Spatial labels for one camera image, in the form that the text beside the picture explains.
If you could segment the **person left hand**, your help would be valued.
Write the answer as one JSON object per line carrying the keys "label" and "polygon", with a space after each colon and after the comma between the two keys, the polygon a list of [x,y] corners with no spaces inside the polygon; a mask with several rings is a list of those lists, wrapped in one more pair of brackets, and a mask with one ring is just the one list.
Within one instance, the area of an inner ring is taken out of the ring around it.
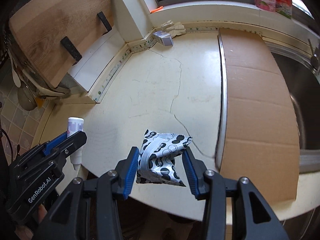
{"label": "person left hand", "polygon": [[43,221],[44,217],[47,214],[47,210],[43,204],[41,204],[37,210],[28,217],[28,220],[24,225],[16,226],[16,236],[22,240],[32,239],[34,233],[37,231],[39,224]]}

